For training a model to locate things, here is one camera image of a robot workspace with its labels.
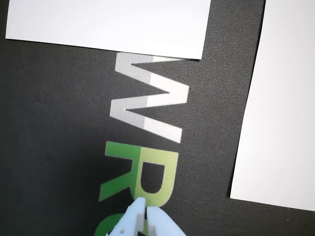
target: white letter w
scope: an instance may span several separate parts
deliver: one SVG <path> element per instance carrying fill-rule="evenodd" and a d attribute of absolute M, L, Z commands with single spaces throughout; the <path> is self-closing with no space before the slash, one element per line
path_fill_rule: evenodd
<path fill-rule="evenodd" d="M 110 116 L 180 143 L 182 137 L 181 128 L 128 111 L 130 109 L 174 105 L 187 102 L 189 86 L 132 65 L 170 60 L 179 59 L 131 53 L 117 53 L 115 68 L 117 72 L 168 93 L 114 99 L 111 103 Z"/>

